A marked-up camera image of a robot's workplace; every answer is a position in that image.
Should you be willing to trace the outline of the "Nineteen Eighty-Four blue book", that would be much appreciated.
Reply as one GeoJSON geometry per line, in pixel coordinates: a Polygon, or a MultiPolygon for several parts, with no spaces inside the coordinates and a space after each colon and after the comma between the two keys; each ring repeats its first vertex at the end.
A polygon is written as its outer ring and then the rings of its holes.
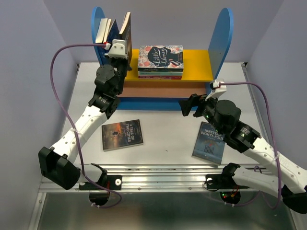
{"type": "Polygon", "coordinates": [[[192,157],[220,165],[224,152],[224,135],[219,134],[209,123],[201,122],[192,157]]]}

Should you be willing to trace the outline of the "Three Days To See book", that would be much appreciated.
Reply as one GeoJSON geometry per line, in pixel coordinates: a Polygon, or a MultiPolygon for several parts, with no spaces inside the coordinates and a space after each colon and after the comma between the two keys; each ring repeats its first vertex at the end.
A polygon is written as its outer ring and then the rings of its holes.
{"type": "Polygon", "coordinates": [[[131,12],[126,12],[121,30],[119,32],[121,40],[126,41],[128,62],[132,59],[132,40],[131,40],[131,12]]]}

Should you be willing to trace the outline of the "dark brown book underneath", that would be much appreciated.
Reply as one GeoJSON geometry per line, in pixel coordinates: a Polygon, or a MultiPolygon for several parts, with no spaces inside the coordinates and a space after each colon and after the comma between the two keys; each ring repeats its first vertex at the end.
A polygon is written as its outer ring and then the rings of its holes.
{"type": "Polygon", "coordinates": [[[103,151],[117,150],[143,144],[139,119],[102,125],[103,151]]]}

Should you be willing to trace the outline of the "Jane Eyre blue book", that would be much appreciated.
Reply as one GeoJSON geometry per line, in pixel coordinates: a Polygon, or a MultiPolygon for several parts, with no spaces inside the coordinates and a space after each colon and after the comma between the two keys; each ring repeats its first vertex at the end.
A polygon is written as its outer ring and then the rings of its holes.
{"type": "MultiPolygon", "coordinates": [[[[103,43],[103,39],[104,39],[104,35],[105,35],[105,30],[106,30],[106,24],[107,24],[108,19],[107,18],[102,18],[100,20],[100,24],[98,27],[98,31],[95,37],[95,43],[96,44],[102,44],[103,43]]],[[[103,64],[102,62],[102,48],[100,46],[96,46],[95,47],[97,49],[97,53],[98,53],[98,61],[100,63],[100,65],[103,64]]]]}

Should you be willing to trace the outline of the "Animal Farm book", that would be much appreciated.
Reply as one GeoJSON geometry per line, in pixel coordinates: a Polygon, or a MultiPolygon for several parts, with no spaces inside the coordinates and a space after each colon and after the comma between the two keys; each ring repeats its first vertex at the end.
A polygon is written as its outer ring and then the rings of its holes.
{"type": "Polygon", "coordinates": [[[119,29],[116,20],[108,19],[103,38],[103,43],[111,43],[114,39],[119,39],[119,29]]]}

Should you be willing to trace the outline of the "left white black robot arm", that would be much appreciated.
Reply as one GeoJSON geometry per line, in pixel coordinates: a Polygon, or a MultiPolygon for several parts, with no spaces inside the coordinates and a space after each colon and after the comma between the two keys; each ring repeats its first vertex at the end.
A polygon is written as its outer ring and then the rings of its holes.
{"type": "Polygon", "coordinates": [[[94,80],[95,91],[84,112],[70,130],[51,147],[39,153],[39,165],[44,177],[64,188],[71,189],[83,177],[84,168],[74,165],[79,151],[92,134],[117,109],[130,64],[126,59],[110,59],[100,66],[94,80]]]}

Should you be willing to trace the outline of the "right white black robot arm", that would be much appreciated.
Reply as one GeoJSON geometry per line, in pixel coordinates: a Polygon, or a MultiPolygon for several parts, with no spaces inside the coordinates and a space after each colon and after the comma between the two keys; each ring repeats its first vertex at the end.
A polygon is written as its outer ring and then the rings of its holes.
{"type": "Polygon", "coordinates": [[[183,116],[196,107],[194,117],[203,116],[223,141],[232,149],[252,158],[272,173],[271,176],[245,169],[239,164],[229,163],[221,174],[211,175],[212,189],[230,189],[234,186],[249,187],[270,194],[291,210],[307,212],[307,172],[291,162],[274,148],[251,126],[241,122],[241,110],[230,100],[207,98],[192,94],[179,100],[183,116]]]}

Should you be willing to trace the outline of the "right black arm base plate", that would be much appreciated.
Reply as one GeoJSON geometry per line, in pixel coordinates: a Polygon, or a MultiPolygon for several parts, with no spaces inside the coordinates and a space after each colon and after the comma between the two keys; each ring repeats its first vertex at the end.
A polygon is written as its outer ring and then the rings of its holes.
{"type": "Polygon", "coordinates": [[[226,174],[207,174],[202,187],[208,191],[216,192],[220,189],[249,189],[248,186],[238,185],[234,176],[226,174]]]}

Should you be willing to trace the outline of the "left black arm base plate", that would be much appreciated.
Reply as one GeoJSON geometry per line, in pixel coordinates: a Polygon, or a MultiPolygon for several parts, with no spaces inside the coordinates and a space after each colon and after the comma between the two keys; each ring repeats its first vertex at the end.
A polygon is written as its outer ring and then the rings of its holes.
{"type": "MultiPolygon", "coordinates": [[[[96,184],[98,184],[101,187],[114,190],[114,191],[119,191],[121,190],[122,186],[122,176],[119,174],[116,175],[107,175],[107,176],[102,176],[96,184]]],[[[84,184],[79,185],[79,190],[81,191],[89,191],[89,190],[99,190],[99,188],[92,183],[86,181],[84,184]]]]}

